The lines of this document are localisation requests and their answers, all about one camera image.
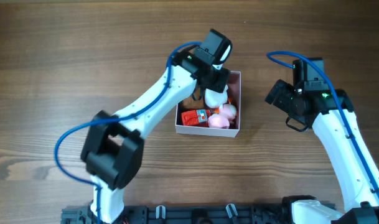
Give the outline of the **red toy truck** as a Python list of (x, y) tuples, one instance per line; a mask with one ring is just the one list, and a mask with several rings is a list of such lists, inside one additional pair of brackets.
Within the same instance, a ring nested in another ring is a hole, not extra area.
[(209, 110), (190, 110), (181, 113), (181, 119), (184, 126), (208, 127), (208, 119), (211, 116)]

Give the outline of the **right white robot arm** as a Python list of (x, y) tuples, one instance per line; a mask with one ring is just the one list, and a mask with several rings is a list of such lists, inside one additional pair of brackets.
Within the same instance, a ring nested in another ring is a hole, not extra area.
[(357, 124), (348, 94), (334, 88), (324, 72), (322, 58), (306, 58), (294, 52), (270, 52), (295, 57), (289, 64), (293, 83), (278, 80), (265, 101), (312, 129), (324, 146), (339, 181), (344, 212), (323, 205), (311, 196), (283, 198), (286, 223), (379, 223), (379, 170)]

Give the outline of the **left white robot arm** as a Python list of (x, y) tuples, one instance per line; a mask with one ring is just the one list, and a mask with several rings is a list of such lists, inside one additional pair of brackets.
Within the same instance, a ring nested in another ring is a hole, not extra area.
[(80, 155), (95, 184), (91, 211), (98, 223), (113, 223), (123, 212), (124, 188), (141, 167), (144, 142), (160, 120), (197, 87), (221, 93), (229, 70), (223, 63), (232, 45), (212, 50), (190, 42), (173, 51), (162, 77), (129, 106), (112, 115), (97, 113)]

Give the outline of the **white plush duck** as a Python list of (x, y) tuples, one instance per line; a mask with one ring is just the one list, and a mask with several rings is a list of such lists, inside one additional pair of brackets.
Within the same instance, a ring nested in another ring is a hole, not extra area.
[(204, 102), (208, 108), (219, 108), (228, 102), (228, 85), (225, 85), (223, 92), (219, 93), (210, 89), (205, 90)]

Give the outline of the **brown plush toy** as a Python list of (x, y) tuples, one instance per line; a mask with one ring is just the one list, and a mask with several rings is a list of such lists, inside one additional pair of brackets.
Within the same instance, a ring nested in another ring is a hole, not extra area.
[(205, 108), (204, 98), (202, 95), (191, 94), (188, 98), (180, 102), (183, 110), (201, 110)]

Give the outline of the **pink pig toy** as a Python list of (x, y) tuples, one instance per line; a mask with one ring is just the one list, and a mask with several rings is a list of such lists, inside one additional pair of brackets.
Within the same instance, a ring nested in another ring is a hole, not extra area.
[(232, 104), (224, 104), (214, 110), (208, 118), (208, 126), (217, 129), (229, 129), (237, 116), (237, 109)]

